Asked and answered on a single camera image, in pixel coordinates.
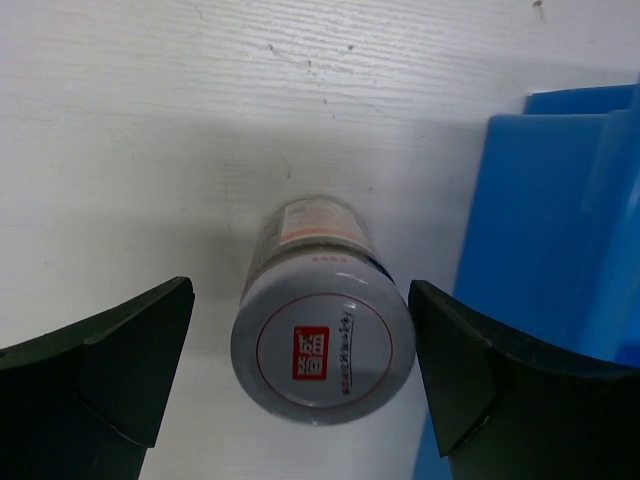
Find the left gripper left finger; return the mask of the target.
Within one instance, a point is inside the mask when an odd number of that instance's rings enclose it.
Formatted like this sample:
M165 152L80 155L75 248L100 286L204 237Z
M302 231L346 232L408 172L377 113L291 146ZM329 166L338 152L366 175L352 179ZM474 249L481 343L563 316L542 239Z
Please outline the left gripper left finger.
M157 441L195 294L173 278L1 351L4 479L136 479Z

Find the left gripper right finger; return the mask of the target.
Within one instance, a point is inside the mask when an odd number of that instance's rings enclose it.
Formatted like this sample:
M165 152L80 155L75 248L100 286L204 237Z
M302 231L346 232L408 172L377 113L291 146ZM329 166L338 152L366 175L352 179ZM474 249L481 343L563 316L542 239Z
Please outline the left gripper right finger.
M409 310L456 479L635 479L639 372L554 346L415 280Z

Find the dark spice jar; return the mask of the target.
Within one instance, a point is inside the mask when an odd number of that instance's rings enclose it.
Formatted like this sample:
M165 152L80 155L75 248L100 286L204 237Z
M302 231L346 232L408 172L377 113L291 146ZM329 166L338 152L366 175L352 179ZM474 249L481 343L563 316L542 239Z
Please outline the dark spice jar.
M363 418L401 390L415 358L411 315L349 204L307 195L266 219L230 356L252 400L304 424Z

